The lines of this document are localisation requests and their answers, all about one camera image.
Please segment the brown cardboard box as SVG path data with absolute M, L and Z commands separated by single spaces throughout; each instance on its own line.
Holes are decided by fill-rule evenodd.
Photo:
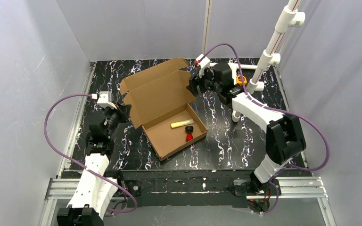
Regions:
M 203 139 L 207 128 L 190 106 L 196 98 L 187 90 L 189 63 L 173 58 L 129 75 L 120 82 L 123 103 L 131 105 L 130 119 L 134 128 L 141 127 L 163 161 L 183 148 Z M 171 128 L 171 123 L 193 119 L 193 139 L 186 142 L 185 126 Z

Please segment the yellow tube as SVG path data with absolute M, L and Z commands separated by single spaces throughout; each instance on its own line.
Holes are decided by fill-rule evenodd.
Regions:
M 174 122 L 171 123 L 171 128 L 178 128 L 178 127 L 183 127 L 183 126 L 188 126 L 188 125 L 192 125 L 194 123 L 193 119 L 189 119 L 189 120 L 184 120 L 184 121 L 179 121 L 179 122 Z

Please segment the red black stamp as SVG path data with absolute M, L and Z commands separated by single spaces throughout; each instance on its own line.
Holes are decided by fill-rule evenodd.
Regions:
M 193 132 L 194 132 L 194 127 L 193 126 L 186 126 L 185 127 L 185 132 L 186 132 L 186 142 L 191 141 L 194 137 L 193 137 Z

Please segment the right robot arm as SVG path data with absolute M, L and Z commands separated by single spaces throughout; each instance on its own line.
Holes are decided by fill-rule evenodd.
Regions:
M 215 92 L 223 105 L 248 117 L 266 134 L 266 155 L 250 178 L 227 189 L 236 196 L 267 191 L 279 171 L 306 149 L 306 142 L 298 117 L 267 106 L 244 92 L 235 84 L 228 64 L 217 63 L 213 67 L 195 65 L 196 72 L 189 79 L 187 89 L 197 96 L 206 91 Z

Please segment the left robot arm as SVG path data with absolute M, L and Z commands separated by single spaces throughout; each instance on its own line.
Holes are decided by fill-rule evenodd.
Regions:
M 89 126 L 85 166 L 76 191 L 67 207 L 60 208 L 60 226 L 102 226 L 113 195 L 118 190 L 116 177 L 104 177 L 113 153 L 111 138 L 120 123 L 129 119 L 131 105 L 114 104 L 104 109 L 104 118 Z

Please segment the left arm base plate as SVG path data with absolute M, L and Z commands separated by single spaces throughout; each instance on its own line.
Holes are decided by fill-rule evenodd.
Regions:
M 139 179 L 134 179 L 127 171 L 108 170 L 104 173 L 107 178 L 116 178 L 119 186 L 123 187 L 134 197 L 141 196 L 142 183 Z

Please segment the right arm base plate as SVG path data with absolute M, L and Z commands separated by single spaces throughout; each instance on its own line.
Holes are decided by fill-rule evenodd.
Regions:
M 249 179 L 235 179 L 227 190 L 236 196 L 268 196 L 269 194 L 275 196 L 277 192 L 278 195 L 282 195 L 279 181 L 273 179 L 271 182 L 274 185 L 267 182 L 264 185 L 256 186 L 252 185 Z

